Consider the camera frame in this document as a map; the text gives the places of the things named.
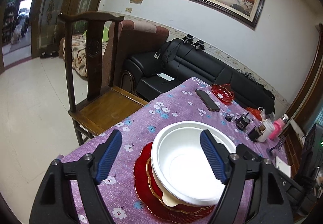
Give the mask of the large white foam bowl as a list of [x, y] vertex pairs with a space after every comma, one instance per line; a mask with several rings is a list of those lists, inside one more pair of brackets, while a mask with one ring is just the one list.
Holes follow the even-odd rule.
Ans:
[[218, 203], [224, 185], [215, 178], [200, 145], [200, 134], [209, 130], [214, 139], [231, 153], [236, 146], [214, 127], [194, 121], [173, 123], [161, 129], [153, 140], [151, 163], [164, 187], [189, 204]]

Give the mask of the cream plastic bowl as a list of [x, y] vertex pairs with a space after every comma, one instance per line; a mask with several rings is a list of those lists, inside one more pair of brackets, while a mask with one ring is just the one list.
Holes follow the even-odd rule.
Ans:
[[200, 205], [189, 204], [172, 195], [158, 179], [153, 169], [150, 157], [148, 158], [146, 163], [146, 174], [148, 177], [148, 187], [151, 190], [151, 193], [155, 197], [157, 197], [164, 206], [167, 206], [169, 208], [174, 208], [178, 205], [184, 205], [184, 206], [195, 207], [195, 208], [197, 207], [210, 208], [210, 206], [200, 206]]

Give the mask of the lined paper notepad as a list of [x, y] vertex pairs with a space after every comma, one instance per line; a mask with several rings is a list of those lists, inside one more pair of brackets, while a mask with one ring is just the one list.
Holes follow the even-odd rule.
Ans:
[[278, 156], [275, 158], [275, 166], [279, 171], [283, 172], [288, 177], [291, 177], [291, 166], [281, 160]]

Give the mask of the white plastic jar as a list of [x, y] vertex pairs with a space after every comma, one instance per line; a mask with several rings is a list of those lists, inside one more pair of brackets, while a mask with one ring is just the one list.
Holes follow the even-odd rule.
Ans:
[[258, 142], [265, 142], [269, 135], [273, 133], [275, 127], [273, 125], [273, 122], [270, 119], [266, 119], [262, 122], [262, 124], [259, 126], [260, 136], [257, 138]]

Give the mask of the pink water bottle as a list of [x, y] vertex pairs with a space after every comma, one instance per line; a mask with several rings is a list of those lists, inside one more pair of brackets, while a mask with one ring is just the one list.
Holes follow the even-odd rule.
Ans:
[[288, 119], [289, 119], [288, 115], [283, 114], [280, 118], [278, 118], [276, 121], [273, 122], [274, 130], [269, 135], [268, 137], [269, 140], [273, 141], [279, 136], [279, 134], [282, 132], [282, 129], [288, 122]]

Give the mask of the small red dish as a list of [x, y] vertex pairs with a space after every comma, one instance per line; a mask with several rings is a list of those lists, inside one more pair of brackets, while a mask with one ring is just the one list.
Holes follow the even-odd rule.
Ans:
[[231, 105], [234, 101], [235, 95], [231, 90], [230, 84], [213, 84], [211, 86], [211, 92], [216, 96], [222, 103]]

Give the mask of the black smartphone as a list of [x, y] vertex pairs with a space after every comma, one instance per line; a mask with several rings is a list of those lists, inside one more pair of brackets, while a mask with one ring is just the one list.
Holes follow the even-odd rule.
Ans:
[[204, 103], [204, 105], [207, 107], [207, 109], [211, 112], [219, 112], [220, 108], [217, 106], [217, 104], [210, 98], [210, 96], [204, 91], [204, 90], [195, 90], [195, 93], [198, 95], [198, 97], [201, 99], [201, 101]]

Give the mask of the purple floral tablecloth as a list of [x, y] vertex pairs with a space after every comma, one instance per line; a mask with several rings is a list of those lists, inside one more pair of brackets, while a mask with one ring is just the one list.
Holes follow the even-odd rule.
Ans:
[[[204, 90], [220, 108], [219, 112], [207, 109], [195, 90]], [[106, 206], [115, 223], [164, 223], [152, 215], [138, 198], [135, 191], [134, 164], [142, 149], [152, 142], [164, 127], [181, 121], [197, 121], [208, 124], [227, 135], [235, 145], [245, 144], [259, 155], [265, 157], [266, 150], [275, 146], [278, 139], [265, 142], [252, 142], [248, 133], [259, 121], [254, 118], [246, 131], [236, 128], [234, 122], [225, 117], [237, 117], [245, 112], [240, 105], [233, 102], [225, 105], [211, 92], [211, 87], [197, 78], [187, 79], [174, 89], [161, 94], [149, 104], [129, 117], [115, 124], [105, 132], [66, 155], [64, 163], [77, 161], [83, 155], [92, 153], [96, 147], [105, 142], [113, 130], [122, 133], [122, 147], [106, 180], [99, 186]]]

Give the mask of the dark wooden chair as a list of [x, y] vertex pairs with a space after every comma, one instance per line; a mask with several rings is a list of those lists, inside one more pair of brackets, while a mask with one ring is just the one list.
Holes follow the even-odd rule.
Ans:
[[[104, 12], [85, 12], [78, 15], [60, 13], [58, 19], [65, 24], [65, 72], [69, 100], [69, 115], [72, 118], [77, 141], [83, 145], [119, 121], [129, 117], [147, 105], [147, 101], [114, 85], [117, 59], [119, 23], [124, 19]], [[87, 97], [76, 103], [72, 69], [72, 25], [86, 21], [88, 30], [85, 40], [87, 67]], [[106, 85], [102, 84], [102, 34], [106, 22], [114, 23], [110, 72]]]

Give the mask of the black leather sofa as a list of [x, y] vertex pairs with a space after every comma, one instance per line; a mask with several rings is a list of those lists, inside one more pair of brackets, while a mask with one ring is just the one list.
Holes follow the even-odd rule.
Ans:
[[166, 42], [155, 52], [127, 57], [121, 85], [151, 101], [193, 77], [210, 86], [229, 84], [235, 102], [243, 108], [263, 107], [267, 114], [275, 110], [275, 96], [262, 84], [182, 39]]

